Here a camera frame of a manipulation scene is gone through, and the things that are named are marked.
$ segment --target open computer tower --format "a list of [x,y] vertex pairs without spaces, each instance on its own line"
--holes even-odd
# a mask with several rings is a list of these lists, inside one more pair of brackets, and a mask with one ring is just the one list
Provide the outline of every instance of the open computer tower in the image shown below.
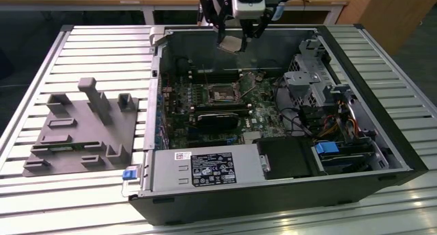
[[152,225],[357,202],[428,171],[326,27],[268,28],[237,55],[163,29],[129,197]]

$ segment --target white table leg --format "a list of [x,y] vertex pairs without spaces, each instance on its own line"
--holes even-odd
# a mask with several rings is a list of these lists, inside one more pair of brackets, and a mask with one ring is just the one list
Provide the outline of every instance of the white table leg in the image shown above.
[[153,6],[143,7],[143,15],[144,15],[145,25],[155,25],[153,10],[155,10]]
[[344,5],[340,6],[332,6],[332,9],[326,15],[325,22],[322,24],[325,25],[334,25],[337,22],[337,19],[340,17],[340,13],[342,10]]

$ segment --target green circuit board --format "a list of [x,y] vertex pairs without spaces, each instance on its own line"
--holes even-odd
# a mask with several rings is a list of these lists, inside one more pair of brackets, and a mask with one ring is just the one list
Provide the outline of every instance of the green circuit board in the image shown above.
[[[244,144],[244,133],[253,131],[261,137],[284,136],[285,129],[272,100],[275,80],[268,78],[260,81],[256,72],[245,73],[239,82],[220,84],[192,84],[180,77],[167,95],[171,148],[188,148],[204,142],[211,146],[215,143]],[[239,118],[237,127],[219,133],[197,133],[191,124],[191,106],[229,103],[244,103],[251,107],[251,114]]]

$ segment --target sticker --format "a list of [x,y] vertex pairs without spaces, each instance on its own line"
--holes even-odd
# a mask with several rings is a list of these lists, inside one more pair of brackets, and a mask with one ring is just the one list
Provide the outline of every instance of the sticker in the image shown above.
[[191,162],[195,187],[237,183],[231,152],[192,155]]
[[189,160],[192,152],[175,152],[175,160]]

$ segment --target metal slatted table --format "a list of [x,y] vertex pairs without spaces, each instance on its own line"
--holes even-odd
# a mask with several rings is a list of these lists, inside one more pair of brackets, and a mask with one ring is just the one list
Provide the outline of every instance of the metal slatted table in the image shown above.
[[[85,99],[76,82],[95,77],[108,98],[140,99],[132,163],[143,160],[149,26],[76,26],[60,32],[0,138],[0,234],[389,234],[437,226],[437,110],[365,30],[329,27],[337,42],[430,171],[360,203],[153,227],[121,196],[121,170],[21,177],[24,160],[49,112],[51,93]],[[345,82],[337,65],[338,78]],[[129,191],[139,186],[129,185]]]

